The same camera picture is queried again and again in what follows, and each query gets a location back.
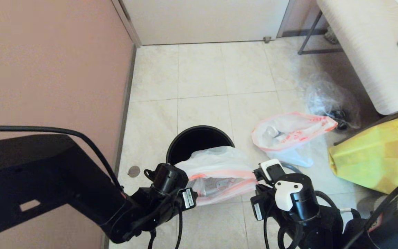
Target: clear plastic bag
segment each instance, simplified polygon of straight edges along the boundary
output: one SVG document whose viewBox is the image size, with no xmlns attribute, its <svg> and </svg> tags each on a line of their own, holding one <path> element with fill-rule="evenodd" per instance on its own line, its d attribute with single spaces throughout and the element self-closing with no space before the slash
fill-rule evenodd
<svg viewBox="0 0 398 249">
<path fill-rule="evenodd" d="M 187 187 L 199 194 L 197 205 L 222 202 L 256 189 L 250 160 L 230 146 L 196 151 L 176 167 L 188 175 Z"/>
<path fill-rule="evenodd" d="M 291 112 L 261 121 L 251 132 L 251 139 L 269 158 L 309 167 L 313 160 L 300 147 L 336 126 L 330 117 Z"/>
<path fill-rule="evenodd" d="M 328 74 L 313 74 L 302 86 L 310 113 L 328 116 L 338 123 L 337 130 L 359 129 L 360 106 L 345 88 L 332 83 Z"/>
</svg>

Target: black trash can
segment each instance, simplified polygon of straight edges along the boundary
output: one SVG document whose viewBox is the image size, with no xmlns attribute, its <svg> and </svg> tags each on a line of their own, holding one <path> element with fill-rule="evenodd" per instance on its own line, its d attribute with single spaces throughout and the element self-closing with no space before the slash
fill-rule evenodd
<svg viewBox="0 0 398 249">
<path fill-rule="evenodd" d="M 219 146 L 234 147 L 234 143 L 227 134 L 215 127 L 194 126 L 175 137 L 167 151 L 166 162 L 175 165 L 188 160 L 195 151 Z"/>
</svg>

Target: floor drain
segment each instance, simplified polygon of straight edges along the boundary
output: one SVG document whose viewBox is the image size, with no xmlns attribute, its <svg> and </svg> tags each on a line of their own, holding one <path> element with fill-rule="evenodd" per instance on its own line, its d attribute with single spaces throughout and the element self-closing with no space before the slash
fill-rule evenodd
<svg viewBox="0 0 398 249">
<path fill-rule="evenodd" d="M 136 177 L 141 173 L 141 169 L 138 166 L 132 166 L 128 170 L 128 176 L 130 177 Z"/>
</svg>

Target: white tablecloth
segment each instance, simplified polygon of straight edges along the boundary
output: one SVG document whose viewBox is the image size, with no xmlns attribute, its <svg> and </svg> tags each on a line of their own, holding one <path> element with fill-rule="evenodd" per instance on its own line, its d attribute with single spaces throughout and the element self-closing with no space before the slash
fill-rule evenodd
<svg viewBox="0 0 398 249">
<path fill-rule="evenodd" d="M 317 0 L 376 110 L 398 112 L 398 3 Z"/>
</svg>

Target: tiled floor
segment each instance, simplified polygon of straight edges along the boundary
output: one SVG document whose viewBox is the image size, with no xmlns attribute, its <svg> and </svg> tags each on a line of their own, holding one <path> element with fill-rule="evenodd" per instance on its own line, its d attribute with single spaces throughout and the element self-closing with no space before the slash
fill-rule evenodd
<svg viewBox="0 0 398 249">
<path fill-rule="evenodd" d="M 150 181 L 141 174 L 127 175 L 133 165 L 154 169 L 165 161 L 173 138 L 196 125 L 215 126 L 232 138 L 251 158 L 253 169 L 267 156 L 251 142 L 250 132 L 262 119 L 283 112 L 305 112 L 297 86 L 315 72 L 326 71 L 337 84 L 347 86 L 360 100 L 364 123 L 377 118 L 357 75 L 344 54 L 297 55 L 303 37 L 280 38 L 269 44 L 243 42 L 145 46 L 138 49 L 128 111 L 119 180 L 127 193 Z M 323 46 L 315 39 L 310 47 Z M 327 147 L 345 134 L 331 132 L 309 146 L 315 165 L 300 168 L 314 188 L 329 194 L 339 207 L 353 207 L 375 194 L 337 178 L 328 168 Z M 197 207 L 183 218 L 181 248 L 264 248 L 262 222 L 254 218 L 249 198 Z M 350 214 L 343 215 L 351 219 Z M 278 226 L 269 222 L 270 247 L 277 248 Z M 157 229 L 154 248 L 173 248 L 178 218 Z M 112 249 L 147 248 L 143 233 Z"/>
</svg>

